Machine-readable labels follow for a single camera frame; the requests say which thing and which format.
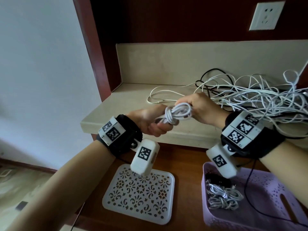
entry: black and white square marker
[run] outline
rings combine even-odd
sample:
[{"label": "black and white square marker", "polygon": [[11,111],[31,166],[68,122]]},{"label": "black and white square marker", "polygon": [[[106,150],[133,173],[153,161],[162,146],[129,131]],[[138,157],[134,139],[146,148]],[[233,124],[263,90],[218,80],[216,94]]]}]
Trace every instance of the black and white square marker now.
[{"label": "black and white square marker", "polygon": [[221,155],[215,156],[213,158],[213,161],[215,162],[217,167],[221,167],[221,166],[224,166],[225,164],[227,164],[227,162],[224,160],[224,158],[222,158]]},{"label": "black and white square marker", "polygon": [[237,125],[236,128],[241,132],[243,132],[244,134],[248,134],[252,130],[253,126],[248,122],[242,120],[240,124]]},{"label": "black and white square marker", "polygon": [[241,134],[240,134],[239,132],[237,132],[237,131],[232,131],[232,132],[228,135],[228,138],[229,138],[230,140],[232,140],[233,142],[238,143],[238,142],[240,142],[240,141],[244,138],[244,136],[241,135]]},{"label": "black and white square marker", "polygon": [[111,122],[107,122],[104,126],[103,126],[103,131],[105,132],[106,130],[108,130],[110,127],[112,126]]},{"label": "black and white square marker", "polygon": [[141,147],[138,157],[144,160],[148,160],[151,154],[151,150],[147,149],[146,147]]},{"label": "black and white square marker", "polygon": [[250,121],[252,124],[256,125],[258,124],[259,120],[254,118],[252,115],[247,115],[245,117],[246,120]]},{"label": "black and white square marker", "polygon": [[111,141],[114,141],[121,134],[116,128],[113,127],[106,133],[106,135],[110,138]]}]

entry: white outlet plate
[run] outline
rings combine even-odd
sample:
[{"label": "white outlet plate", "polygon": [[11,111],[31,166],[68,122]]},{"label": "white outlet plate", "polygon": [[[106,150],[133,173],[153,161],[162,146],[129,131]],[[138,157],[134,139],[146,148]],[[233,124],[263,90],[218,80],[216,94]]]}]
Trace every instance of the white outlet plate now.
[{"label": "white outlet plate", "polygon": [[285,1],[258,3],[249,31],[275,29]]}]

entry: wooden desk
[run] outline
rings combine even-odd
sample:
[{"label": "wooden desk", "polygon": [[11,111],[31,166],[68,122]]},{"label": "wooden desk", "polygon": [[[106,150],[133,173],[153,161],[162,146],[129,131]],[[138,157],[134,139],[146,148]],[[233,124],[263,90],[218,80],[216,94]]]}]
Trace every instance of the wooden desk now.
[{"label": "wooden desk", "polygon": [[[171,172],[175,177],[172,217],[168,224],[157,225],[134,217],[126,216],[102,206],[102,198],[118,167],[123,164],[115,160],[99,185],[88,198],[76,227],[96,230],[213,230],[203,221],[201,179],[202,166],[210,161],[206,149],[160,143],[160,151],[153,168]],[[131,161],[135,152],[122,156]],[[260,162],[256,169],[268,171]]]}]

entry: patterned tray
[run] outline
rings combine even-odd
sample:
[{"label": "patterned tray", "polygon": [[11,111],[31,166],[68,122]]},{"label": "patterned tray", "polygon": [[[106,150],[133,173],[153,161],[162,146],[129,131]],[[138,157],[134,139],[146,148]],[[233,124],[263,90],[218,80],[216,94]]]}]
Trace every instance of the patterned tray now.
[{"label": "patterned tray", "polygon": [[123,164],[103,197],[103,207],[165,225],[171,219],[174,182],[169,172],[152,169],[150,175],[144,177],[131,171],[129,164]]}]

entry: purple plastic basket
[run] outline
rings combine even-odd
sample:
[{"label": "purple plastic basket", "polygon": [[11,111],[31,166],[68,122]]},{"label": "purple plastic basket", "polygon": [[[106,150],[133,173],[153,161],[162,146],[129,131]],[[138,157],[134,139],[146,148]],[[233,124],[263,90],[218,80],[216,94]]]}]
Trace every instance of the purple plastic basket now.
[{"label": "purple plastic basket", "polygon": [[[244,195],[244,185],[251,169],[241,168],[236,177],[231,178],[236,189]],[[264,216],[255,211],[247,202],[246,198],[239,202],[239,208],[235,211],[224,209],[209,209],[207,203],[207,193],[205,185],[205,174],[208,172],[219,174],[218,170],[211,162],[206,162],[203,165],[202,177],[202,204],[203,204],[203,219],[206,225],[214,228],[223,228],[226,230],[308,230],[307,228],[296,225],[292,222]],[[283,194],[287,199],[293,213],[299,223],[308,225],[308,219],[303,212],[301,206],[293,196],[293,194],[278,181],[278,179],[269,172],[254,170],[246,190],[249,201],[259,211],[285,219],[290,219],[287,210],[285,209],[280,194]]]}]

